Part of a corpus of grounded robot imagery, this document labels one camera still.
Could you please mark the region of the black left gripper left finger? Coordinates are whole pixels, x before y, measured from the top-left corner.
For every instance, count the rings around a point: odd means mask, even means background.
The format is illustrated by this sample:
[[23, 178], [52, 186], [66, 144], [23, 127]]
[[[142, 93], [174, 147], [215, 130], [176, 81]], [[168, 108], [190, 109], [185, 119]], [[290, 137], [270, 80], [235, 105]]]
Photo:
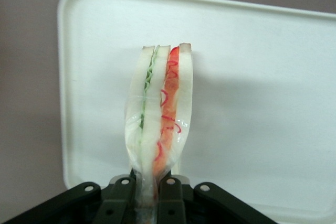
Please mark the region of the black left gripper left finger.
[[81, 183], [5, 223], [135, 223], [135, 176]]

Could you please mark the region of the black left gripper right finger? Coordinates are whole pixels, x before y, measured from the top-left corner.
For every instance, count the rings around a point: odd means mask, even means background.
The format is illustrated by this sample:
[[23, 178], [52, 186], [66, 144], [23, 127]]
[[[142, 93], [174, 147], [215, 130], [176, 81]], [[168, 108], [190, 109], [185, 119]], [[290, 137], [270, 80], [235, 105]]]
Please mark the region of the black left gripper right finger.
[[275, 223], [221, 187], [191, 187], [182, 175], [166, 175], [159, 185], [157, 223]]

